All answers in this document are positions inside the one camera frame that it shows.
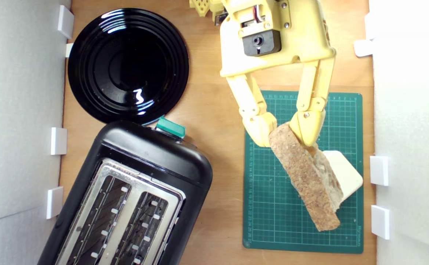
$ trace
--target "bread crust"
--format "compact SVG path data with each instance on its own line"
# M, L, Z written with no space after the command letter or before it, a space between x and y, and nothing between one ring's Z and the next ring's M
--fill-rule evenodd
M304 149L288 123L272 131L269 141L273 153L290 176L291 183L298 191L316 228L319 231L337 228L340 221L336 211L344 194L322 151L317 145L310 151Z

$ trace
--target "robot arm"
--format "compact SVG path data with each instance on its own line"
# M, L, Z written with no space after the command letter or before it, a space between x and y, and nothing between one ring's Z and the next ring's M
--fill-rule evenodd
M252 73L302 63L297 112L289 126L305 147L314 145L324 123L336 54L319 1L210 0L208 5L214 21L227 14L220 28L221 76L228 81L253 141L270 146L268 136L277 120L267 111Z

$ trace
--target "white bracket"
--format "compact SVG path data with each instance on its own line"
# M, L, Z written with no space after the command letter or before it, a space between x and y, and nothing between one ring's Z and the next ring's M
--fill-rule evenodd
M375 17L376 16L374 16L372 12L365 15L365 39L354 41L355 55L358 57L364 57L373 54L372 40L379 32L378 22Z
M67 129L51 128L51 155L67 154Z
M48 190L46 219L51 219L61 212L63 205L63 191L64 188L62 186Z
M59 7L59 22L57 30L62 33L67 39L71 39L73 35L74 15L65 6Z
M389 185L387 156L370 156L370 181L376 185Z
M371 206L371 232L385 240L390 239L390 210Z

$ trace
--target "cutting mat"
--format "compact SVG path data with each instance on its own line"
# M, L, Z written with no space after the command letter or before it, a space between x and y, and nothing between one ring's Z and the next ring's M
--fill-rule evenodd
M298 92L263 91L278 124L296 112ZM330 93L317 144L341 151L363 176L362 97ZM243 245L270 250L362 253L363 188L346 199L337 216L339 228L318 232L290 178L270 148L245 135Z

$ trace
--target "white wall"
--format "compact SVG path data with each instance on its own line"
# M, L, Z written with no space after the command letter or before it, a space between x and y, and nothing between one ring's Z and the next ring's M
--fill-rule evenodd
M370 0L383 26L373 40L375 150L389 157L390 240L378 265L429 264L429 1Z
M54 220L46 190L58 185L50 155L61 127L66 38L56 30L70 0L0 0L0 265L35 264Z

